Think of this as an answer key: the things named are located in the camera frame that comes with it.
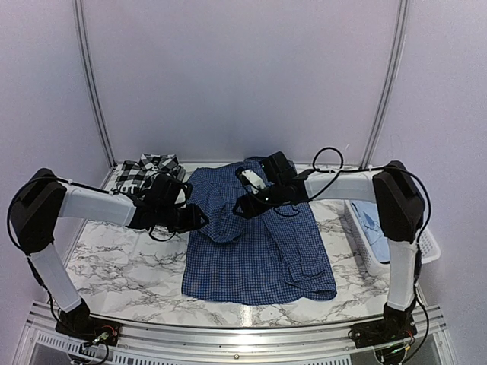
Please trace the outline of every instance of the white wall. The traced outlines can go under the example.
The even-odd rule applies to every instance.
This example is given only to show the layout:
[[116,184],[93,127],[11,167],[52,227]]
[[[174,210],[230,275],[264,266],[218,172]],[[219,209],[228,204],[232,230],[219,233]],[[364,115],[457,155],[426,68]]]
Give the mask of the white wall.
[[332,144],[358,163],[398,4],[85,2],[115,155],[225,161],[282,149],[308,162]]
[[[40,167],[100,185],[108,172],[88,102],[72,3],[0,2],[0,363],[11,363],[34,299],[42,297],[11,244],[5,215],[13,194]],[[78,221],[60,222],[64,253]]]
[[487,2],[413,2],[374,163],[404,161],[428,187],[442,257],[424,267],[460,363],[485,363]]

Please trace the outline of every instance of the metal frame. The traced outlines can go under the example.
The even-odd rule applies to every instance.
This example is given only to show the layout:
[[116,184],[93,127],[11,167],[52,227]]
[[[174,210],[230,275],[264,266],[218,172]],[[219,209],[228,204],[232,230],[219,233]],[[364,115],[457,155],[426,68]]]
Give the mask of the metal frame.
[[76,30],[78,33],[78,43],[81,50],[81,62],[83,64],[84,76],[86,77],[86,83],[88,86],[88,93],[90,95],[91,107],[93,108],[93,114],[95,122],[97,123],[98,133],[100,135],[101,144],[103,146],[103,152],[109,167],[116,165],[116,159],[113,155],[112,145],[108,136],[107,124],[103,117],[103,110],[101,108],[100,98],[98,97],[97,85],[94,79],[93,65],[91,63],[90,49],[88,46],[88,32],[86,28],[86,22],[84,19],[84,5],[83,0],[73,0],[75,8],[75,22]]
[[[425,315],[421,309],[413,313],[418,337],[424,335],[426,328]],[[430,333],[443,336],[446,324],[439,306],[428,308]],[[367,319],[378,319],[372,316]],[[325,325],[308,325],[284,328],[201,328],[178,325],[160,325],[129,320],[119,320],[122,325],[119,344],[111,349],[111,360],[108,363],[136,363],[135,359],[151,358],[160,363],[196,364],[196,363],[286,363],[309,364],[326,363],[329,359],[344,358],[358,352],[370,352],[373,348],[355,349],[349,339],[350,327],[355,322],[333,322]],[[19,342],[14,365],[24,365],[30,359],[37,342],[37,333],[56,337],[57,340],[69,342],[74,346],[81,341],[68,338],[54,332],[56,325],[49,306],[34,302],[27,318],[27,323]],[[442,360],[452,364],[450,351],[444,352]]]
[[396,30],[394,31],[393,47],[390,51],[389,65],[387,66],[386,80],[380,95],[379,105],[375,113],[374,124],[372,125],[364,155],[360,162],[360,168],[365,168],[371,162],[375,148],[379,141],[380,130],[384,125],[387,106],[389,105],[394,81],[396,80],[401,56],[403,54],[404,40],[406,35],[406,25],[409,14],[409,0],[399,0],[397,11]]

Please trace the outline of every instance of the white plastic basket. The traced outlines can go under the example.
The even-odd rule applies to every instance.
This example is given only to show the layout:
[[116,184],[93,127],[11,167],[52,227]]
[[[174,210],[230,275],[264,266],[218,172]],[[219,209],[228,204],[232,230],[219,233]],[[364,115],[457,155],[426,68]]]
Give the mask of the white plastic basket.
[[[375,258],[375,254],[372,251],[367,236],[365,236],[349,200],[345,200],[345,219],[352,230],[353,238],[357,243],[358,250],[364,260],[368,273],[372,276],[378,276],[389,272],[389,264],[381,264]],[[423,264],[428,264],[429,262],[440,258],[440,247],[428,228],[426,228],[425,232],[421,235],[419,246],[421,247]]]

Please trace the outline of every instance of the checkered bag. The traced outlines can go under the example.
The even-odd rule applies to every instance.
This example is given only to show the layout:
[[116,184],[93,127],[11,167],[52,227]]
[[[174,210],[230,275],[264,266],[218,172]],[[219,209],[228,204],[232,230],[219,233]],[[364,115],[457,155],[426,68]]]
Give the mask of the checkered bag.
[[115,180],[115,192],[134,194],[151,187],[156,175],[166,173],[183,181],[186,171],[177,162],[175,154],[143,154],[139,162],[125,161],[121,169],[122,173]]

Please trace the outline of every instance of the robotic arm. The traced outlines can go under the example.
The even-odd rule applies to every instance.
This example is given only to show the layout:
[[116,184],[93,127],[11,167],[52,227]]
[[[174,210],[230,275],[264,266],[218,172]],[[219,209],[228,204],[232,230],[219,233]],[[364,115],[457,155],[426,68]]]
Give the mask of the robotic arm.
[[380,226],[390,248],[390,289],[384,319],[354,325],[350,337],[362,348],[407,338],[408,332],[416,335],[412,311],[421,253],[415,239],[423,225],[425,202],[404,165],[393,161],[380,169],[342,171],[339,176],[316,170],[297,174],[282,152],[265,158],[261,165],[272,185],[267,186],[252,170],[237,171],[237,178],[252,190],[234,206],[234,213],[246,219],[270,208],[311,200],[377,203]]
[[[110,326],[114,332],[119,328],[116,322],[91,317],[76,291],[53,245],[58,217],[86,218],[146,230],[158,225],[170,233],[184,233],[208,223],[197,205],[186,204],[191,190],[190,184],[164,174],[156,176],[143,196],[83,186],[60,179],[48,169],[41,169],[32,177],[13,199],[8,216],[34,277],[62,310],[57,332],[93,340],[101,335],[103,327]],[[115,344],[116,336],[111,340],[109,344]]]

